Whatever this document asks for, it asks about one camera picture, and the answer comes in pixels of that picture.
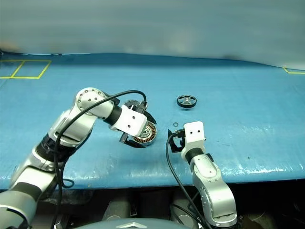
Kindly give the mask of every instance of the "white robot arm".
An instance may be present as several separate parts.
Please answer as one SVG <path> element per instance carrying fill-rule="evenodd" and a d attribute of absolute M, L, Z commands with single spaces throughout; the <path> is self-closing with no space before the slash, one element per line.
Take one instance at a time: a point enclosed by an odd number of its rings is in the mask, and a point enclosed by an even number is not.
<path fill-rule="evenodd" d="M 186 123 L 184 129 L 177 130 L 173 136 L 182 137 L 178 147 L 170 141 L 172 152 L 181 152 L 193 176 L 193 182 L 201 195 L 206 221 L 218 228 L 233 227 L 237 223 L 235 199 L 223 181 L 219 166 L 205 153 L 203 123 Z"/>
<path fill-rule="evenodd" d="M 85 114 L 72 124 L 70 121 L 93 104 L 108 98 L 109 95 L 96 89 L 84 88 L 76 95 L 71 109 L 62 113 L 43 140 L 32 149 L 12 176 L 9 190 L 0 193 L 0 228 L 27 228 L 33 220 L 38 200 L 51 193 L 56 185 L 54 171 L 54 151 L 57 153 L 59 166 L 86 141 L 97 118 L 110 125 L 111 130 L 120 130 L 124 134 L 121 142 L 135 147 L 127 136 L 140 136 L 147 126 L 144 115 L 147 103 L 143 101 L 138 107 L 118 106 L 119 100 L 106 101 Z M 58 139 L 58 135 L 68 124 L 71 124 Z"/>

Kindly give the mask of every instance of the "metal part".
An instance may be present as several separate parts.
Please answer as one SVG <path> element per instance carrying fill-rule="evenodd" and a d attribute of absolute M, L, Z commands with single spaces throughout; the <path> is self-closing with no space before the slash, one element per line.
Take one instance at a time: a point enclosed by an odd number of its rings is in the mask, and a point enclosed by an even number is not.
<path fill-rule="evenodd" d="M 109 203 L 102 221 L 129 218 L 130 210 L 131 205 L 127 196 L 117 197 Z"/>
<path fill-rule="evenodd" d="M 177 104 L 183 108 L 192 108 L 196 103 L 197 99 L 192 95 L 181 95 L 177 98 Z"/>
<path fill-rule="evenodd" d="M 25 161 L 18 166 L 16 171 L 14 172 L 11 180 L 10 180 L 10 186 L 12 186 L 16 180 L 19 178 L 21 173 L 27 168 L 27 167 L 34 167 L 43 171 L 52 172 L 54 170 L 54 163 L 51 161 L 47 161 L 46 159 L 42 158 L 36 153 L 36 147 L 32 149 L 32 153 L 29 154 L 29 156 L 25 159 Z"/>
<path fill-rule="evenodd" d="M 106 99 L 107 96 L 104 94 L 104 92 L 100 91 L 99 89 L 88 87 L 84 88 L 81 91 L 79 91 L 76 95 L 75 100 L 77 100 L 77 107 L 83 111 L 84 109 L 92 106 L 96 102 L 99 102 L 103 99 Z M 97 116 L 101 119 L 106 119 L 113 110 L 113 101 L 107 101 L 105 103 L 102 103 L 101 105 L 96 106 L 95 108 L 92 108 L 87 115 L 91 116 Z"/>
<path fill-rule="evenodd" d="M 184 136 L 185 146 L 181 151 L 181 157 L 190 164 L 207 222 L 219 228 L 235 225 L 237 223 L 235 199 L 222 179 L 220 168 L 210 155 L 205 154 L 203 123 L 186 123 L 183 127 L 184 130 L 177 130 L 174 133 L 175 136 Z M 180 149 L 176 145 L 171 145 L 171 148 Z"/>
<path fill-rule="evenodd" d="M 0 205 L 0 216 L 1 216 L 1 221 L 0 221 L 0 228 L 28 228 L 28 227 L 21 227 L 24 223 L 24 218 L 16 214 L 14 211 L 11 211 L 11 209 L 7 207 L 3 207 Z"/>
<path fill-rule="evenodd" d="M 206 220 L 216 227 L 237 223 L 235 199 L 223 181 L 219 167 L 206 154 L 195 156 L 190 163 L 193 181 L 200 192 Z"/>
<path fill-rule="evenodd" d="M 81 111 L 75 104 L 72 109 L 62 113 L 54 125 L 50 128 L 48 135 L 56 141 L 58 133 L 65 127 Z M 63 134 L 61 137 L 61 145 L 67 147 L 76 147 L 82 143 L 86 136 L 91 132 L 92 127 L 96 121 L 96 116 L 84 114 L 78 118 Z"/>
<path fill-rule="evenodd" d="M 134 141 L 136 141 L 137 143 L 143 146 L 149 146 L 151 143 L 154 142 L 156 136 L 157 136 L 157 127 L 153 123 L 148 122 L 147 126 L 145 127 L 141 135 L 138 137 L 133 137 L 133 139 Z"/>
<path fill-rule="evenodd" d="M 127 100 L 124 105 L 127 106 L 129 109 L 131 109 L 132 106 L 138 106 L 140 104 L 140 102 L 136 101 L 136 100 Z"/>
<path fill-rule="evenodd" d="M 69 223 L 69 215 L 59 216 L 59 221 L 54 225 L 54 229 L 66 229 Z"/>
<path fill-rule="evenodd" d="M 9 211 L 15 212 L 16 215 L 25 218 L 28 223 L 32 222 L 36 212 L 36 207 L 37 202 L 26 193 L 8 190 L 2 192 L 0 195 L 0 209 L 9 209 Z M 2 215 L 0 216 L 0 222 L 8 220 L 2 218 Z"/>
<path fill-rule="evenodd" d="M 42 192 L 44 192 L 53 182 L 54 178 L 55 173 L 48 173 L 36 168 L 27 167 L 10 188 L 12 189 L 18 183 L 29 183 L 37 186 Z"/>
<path fill-rule="evenodd" d="M 182 191 L 175 191 L 173 195 L 173 204 L 176 204 L 182 207 L 183 209 L 188 210 L 187 206 L 189 204 L 189 201 L 185 198 L 185 195 Z M 175 218 L 175 216 L 177 216 L 186 227 L 191 229 L 199 229 L 198 222 L 196 222 L 196 220 L 194 220 L 191 216 L 175 207 L 173 207 L 173 211 L 174 212 L 171 213 L 172 221 L 178 223 L 179 221 Z"/>

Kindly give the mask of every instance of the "black wheel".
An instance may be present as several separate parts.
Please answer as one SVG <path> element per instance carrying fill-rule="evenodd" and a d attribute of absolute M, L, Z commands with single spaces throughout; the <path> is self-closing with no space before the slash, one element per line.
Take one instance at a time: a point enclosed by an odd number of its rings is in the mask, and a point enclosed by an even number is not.
<path fill-rule="evenodd" d="M 181 95 L 177 98 L 177 104 L 183 108 L 192 108 L 196 103 L 197 99 L 191 95 Z"/>

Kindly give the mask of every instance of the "motor part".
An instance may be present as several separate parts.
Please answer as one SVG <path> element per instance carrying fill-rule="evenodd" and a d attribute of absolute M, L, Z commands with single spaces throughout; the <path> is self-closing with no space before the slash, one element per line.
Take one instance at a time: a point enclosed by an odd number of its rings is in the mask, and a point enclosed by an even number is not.
<path fill-rule="evenodd" d="M 133 137 L 134 141 L 141 144 L 142 146 L 149 146 L 157 137 L 157 128 L 156 126 L 148 122 L 147 126 L 145 127 L 144 131 L 140 136 Z"/>
<path fill-rule="evenodd" d="M 196 103 L 197 99 L 192 95 L 181 95 L 177 98 L 177 104 L 183 108 L 192 108 Z"/>

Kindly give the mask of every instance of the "white wall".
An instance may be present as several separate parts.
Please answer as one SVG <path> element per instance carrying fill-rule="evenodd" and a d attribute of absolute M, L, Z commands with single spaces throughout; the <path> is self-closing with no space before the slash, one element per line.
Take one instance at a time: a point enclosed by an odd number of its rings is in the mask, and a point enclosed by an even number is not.
<path fill-rule="evenodd" d="M 0 0 L 0 48 L 231 58 L 305 69 L 305 0 Z"/>

